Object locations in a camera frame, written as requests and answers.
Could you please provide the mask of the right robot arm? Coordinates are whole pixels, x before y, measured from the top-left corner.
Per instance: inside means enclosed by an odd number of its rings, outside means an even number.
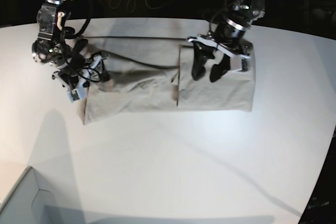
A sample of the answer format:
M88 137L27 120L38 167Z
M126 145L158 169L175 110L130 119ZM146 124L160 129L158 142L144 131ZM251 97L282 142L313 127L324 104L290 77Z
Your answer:
M35 62L56 68L52 79L59 80L70 94L74 94L92 83L109 81L110 76L100 53L89 58L81 54L88 45L88 40L82 34L92 18L92 0L87 0L89 14L79 31L66 26L71 15L71 11L64 6L66 1L73 0L45 0L41 5L36 17L39 31L32 44L32 55Z

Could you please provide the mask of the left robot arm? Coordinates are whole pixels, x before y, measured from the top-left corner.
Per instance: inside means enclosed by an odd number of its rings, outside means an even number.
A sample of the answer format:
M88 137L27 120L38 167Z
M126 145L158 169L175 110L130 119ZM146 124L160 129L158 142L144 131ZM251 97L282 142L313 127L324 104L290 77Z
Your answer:
M221 61L212 65L209 80L218 81L228 72L248 73L253 66L253 44L244 39L254 21L265 14L266 0L232 0L218 10L210 19L208 32L188 37L193 44L194 58L191 70L193 80L198 81L206 74L208 60L215 53L223 54Z

